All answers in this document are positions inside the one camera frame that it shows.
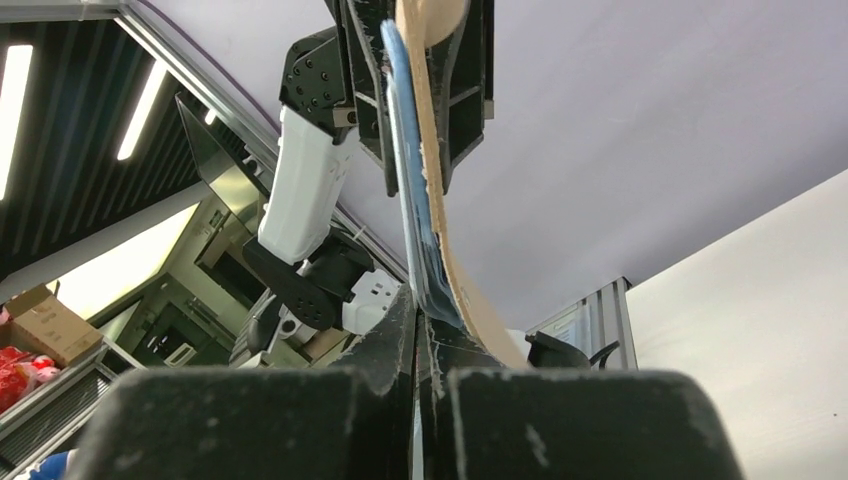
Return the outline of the beige card holder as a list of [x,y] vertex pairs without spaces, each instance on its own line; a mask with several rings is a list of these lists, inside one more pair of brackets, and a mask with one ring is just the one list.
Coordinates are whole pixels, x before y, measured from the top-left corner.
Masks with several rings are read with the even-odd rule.
[[471,335],[499,363],[524,369],[494,307],[450,250],[440,145],[426,50],[459,30],[465,1],[399,1],[382,22],[388,55],[385,99],[406,243],[409,285],[430,318]]

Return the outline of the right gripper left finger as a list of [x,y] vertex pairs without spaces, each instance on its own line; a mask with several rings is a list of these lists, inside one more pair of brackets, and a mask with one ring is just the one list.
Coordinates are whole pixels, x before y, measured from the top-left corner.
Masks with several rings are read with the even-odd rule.
[[383,319],[323,368],[151,368],[96,408],[72,479],[408,479],[415,317]]

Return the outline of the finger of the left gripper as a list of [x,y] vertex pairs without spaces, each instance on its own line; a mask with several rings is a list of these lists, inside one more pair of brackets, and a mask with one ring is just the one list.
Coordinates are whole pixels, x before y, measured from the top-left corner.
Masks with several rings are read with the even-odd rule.
[[345,89],[343,105],[355,110],[360,144],[382,168],[385,191],[390,197],[398,193],[398,184],[385,102],[386,54],[380,25],[393,17],[390,9],[394,6],[393,1],[382,0],[327,2],[339,42]]
[[493,1],[468,1],[452,34],[427,50],[445,190],[494,117],[494,24]]

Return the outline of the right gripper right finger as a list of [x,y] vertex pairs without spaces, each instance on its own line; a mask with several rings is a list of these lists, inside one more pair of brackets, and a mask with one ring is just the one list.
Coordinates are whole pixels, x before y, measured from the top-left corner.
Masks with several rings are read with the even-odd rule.
[[739,479],[708,395],[673,371],[501,366],[418,321],[428,479]]

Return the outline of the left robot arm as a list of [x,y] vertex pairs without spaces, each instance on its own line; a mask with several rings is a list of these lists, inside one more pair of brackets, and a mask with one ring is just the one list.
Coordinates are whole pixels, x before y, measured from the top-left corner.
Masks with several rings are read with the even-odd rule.
[[361,335],[379,322],[394,286],[356,241],[331,224],[353,154],[384,167],[399,196],[410,287],[432,319],[475,334],[472,304],[453,287],[445,224],[432,205],[454,169],[484,138],[493,115],[494,5],[424,1],[425,58],[438,154],[422,155],[425,125],[413,93],[412,61],[392,1],[332,1],[334,25],[294,43],[280,90],[279,156],[258,234],[245,248],[275,301],[323,331]]

